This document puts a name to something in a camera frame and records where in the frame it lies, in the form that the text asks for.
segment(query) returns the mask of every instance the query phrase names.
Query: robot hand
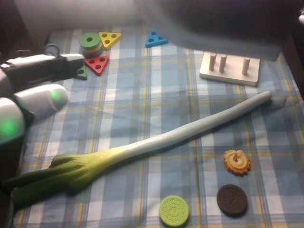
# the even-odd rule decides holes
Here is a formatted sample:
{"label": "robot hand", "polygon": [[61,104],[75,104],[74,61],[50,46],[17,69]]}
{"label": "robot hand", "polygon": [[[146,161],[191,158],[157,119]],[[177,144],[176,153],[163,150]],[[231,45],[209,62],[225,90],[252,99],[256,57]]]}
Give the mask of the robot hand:
{"label": "robot hand", "polygon": [[28,127],[61,110],[68,101],[64,87],[40,85],[77,76],[81,54],[36,55],[0,65],[0,144],[22,136]]}

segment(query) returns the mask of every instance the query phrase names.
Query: plaid tablecloth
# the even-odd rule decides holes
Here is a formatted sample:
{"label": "plaid tablecloth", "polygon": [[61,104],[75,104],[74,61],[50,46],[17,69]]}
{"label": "plaid tablecloth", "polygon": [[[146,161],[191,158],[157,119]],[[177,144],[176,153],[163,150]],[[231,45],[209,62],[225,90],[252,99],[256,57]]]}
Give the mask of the plaid tablecloth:
{"label": "plaid tablecloth", "polygon": [[[15,215],[16,227],[163,227],[159,205],[169,195],[188,203],[190,228],[304,227],[304,103],[282,55],[261,62],[256,88],[238,86],[200,79],[201,51],[173,43],[146,49],[147,27],[99,31],[123,35],[103,52],[110,56],[108,67],[102,76],[87,69],[87,81],[61,82],[70,101],[29,132],[22,173],[47,168],[57,154],[102,151],[159,135],[263,91],[271,91],[273,100],[189,142],[122,163],[74,197],[61,194],[23,209]],[[85,32],[56,32],[49,42],[62,53],[78,53]],[[226,170],[226,150],[250,157],[248,175]],[[245,216],[229,218],[219,210],[216,194],[225,184],[246,192]]]}

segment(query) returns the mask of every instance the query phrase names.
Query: red triangle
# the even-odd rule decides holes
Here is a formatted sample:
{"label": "red triangle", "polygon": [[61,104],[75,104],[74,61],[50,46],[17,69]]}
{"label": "red triangle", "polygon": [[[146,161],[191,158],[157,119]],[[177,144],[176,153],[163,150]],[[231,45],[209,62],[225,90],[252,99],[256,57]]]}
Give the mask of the red triangle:
{"label": "red triangle", "polygon": [[96,58],[88,58],[85,60],[85,64],[93,70],[97,75],[101,75],[108,64],[110,58],[109,56],[99,56]]}

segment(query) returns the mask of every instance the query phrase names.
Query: wooden peg board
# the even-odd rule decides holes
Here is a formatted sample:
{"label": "wooden peg board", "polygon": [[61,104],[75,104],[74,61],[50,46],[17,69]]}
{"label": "wooden peg board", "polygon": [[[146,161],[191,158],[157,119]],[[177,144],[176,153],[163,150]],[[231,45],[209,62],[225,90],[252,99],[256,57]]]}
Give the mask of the wooden peg board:
{"label": "wooden peg board", "polygon": [[250,60],[247,75],[242,75],[244,57],[227,55],[225,71],[219,72],[221,54],[217,54],[214,70],[209,70],[210,53],[205,52],[201,63],[199,76],[204,79],[241,84],[246,86],[256,86],[260,60],[252,58]]}

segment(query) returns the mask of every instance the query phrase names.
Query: blue triangle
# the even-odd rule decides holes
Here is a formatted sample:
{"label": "blue triangle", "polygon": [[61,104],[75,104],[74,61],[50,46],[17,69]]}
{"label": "blue triangle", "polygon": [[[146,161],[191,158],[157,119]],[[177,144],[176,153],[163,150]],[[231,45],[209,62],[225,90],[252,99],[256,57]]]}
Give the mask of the blue triangle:
{"label": "blue triangle", "polygon": [[146,41],[146,48],[150,48],[153,46],[161,45],[161,44],[167,44],[168,40],[164,39],[160,34],[158,34],[156,31],[152,30],[150,31],[147,41]]}

